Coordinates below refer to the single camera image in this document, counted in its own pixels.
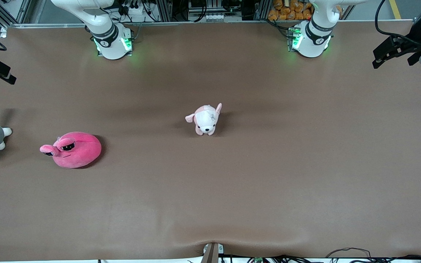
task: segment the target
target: pink plush toy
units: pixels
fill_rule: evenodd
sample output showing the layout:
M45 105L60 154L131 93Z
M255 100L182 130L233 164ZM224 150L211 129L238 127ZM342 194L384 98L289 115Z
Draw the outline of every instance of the pink plush toy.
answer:
M222 103L219 103L217 109L210 105L204 105L198 108L192 115L186 116L186 121L196 124L196 133L198 135L213 135L215 132L215 125L219 120Z
M40 152L53 156L63 168L79 168L94 161L102 151L100 141L94 135L75 131L58 138L53 145L43 145Z

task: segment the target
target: plush paw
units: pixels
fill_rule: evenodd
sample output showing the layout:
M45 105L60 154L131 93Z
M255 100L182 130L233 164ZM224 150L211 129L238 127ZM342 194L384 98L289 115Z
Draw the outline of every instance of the plush paw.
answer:
M11 128L3 128L4 136L10 136L12 134Z
M4 142L2 142L2 143L0 144L0 151L1 151L1 150L4 150L4 148L5 148L5 143L4 143Z

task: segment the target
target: table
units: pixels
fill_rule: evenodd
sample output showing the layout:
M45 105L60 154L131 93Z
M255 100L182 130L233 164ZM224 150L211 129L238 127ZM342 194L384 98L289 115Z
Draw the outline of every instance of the table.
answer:
M82 28L10 29L0 261L184 258L211 241L249 256L421 254L421 65L374 70L386 37L372 22L334 33L308 59L267 24L146 27L108 61ZM184 117L217 103L216 133L198 137ZM94 166L38 151L72 131L100 137Z

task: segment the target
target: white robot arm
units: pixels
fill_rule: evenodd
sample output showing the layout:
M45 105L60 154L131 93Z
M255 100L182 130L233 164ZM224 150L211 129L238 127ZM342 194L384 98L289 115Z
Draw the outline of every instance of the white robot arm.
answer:
M52 0L53 4L82 20L94 37L97 49L105 58L117 60L132 51L131 30L114 23L108 14L92 15L87 9L113 5L114 0Z
M300 33L292 42L292 48L301 55L315 58L327 48L332 29L339 21L338 5L358 5L369 0L310 0L314 13L310 21L303 21L296 28Z

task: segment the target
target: plush toy ear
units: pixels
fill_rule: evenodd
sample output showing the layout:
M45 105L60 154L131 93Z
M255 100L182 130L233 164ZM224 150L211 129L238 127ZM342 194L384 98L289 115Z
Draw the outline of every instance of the plush toy ear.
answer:
M216 112L218 113L218 114L220 114L220 110L222 109L222 103L219 103L218 105L217 105L217 108L216 108Z
M187 122L192 123L193 122L193 117L194 117L194 113L192 115L186 116L185 119L186 119Z

